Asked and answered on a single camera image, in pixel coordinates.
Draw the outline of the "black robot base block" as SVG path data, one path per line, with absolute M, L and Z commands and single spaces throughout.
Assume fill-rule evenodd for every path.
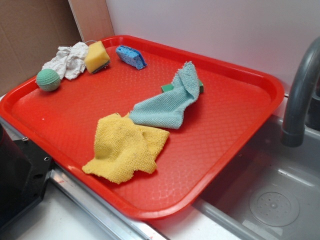
M 52 157 L 32 140 L 12 140 L 0 127 L 0 230 L 44 198 Z

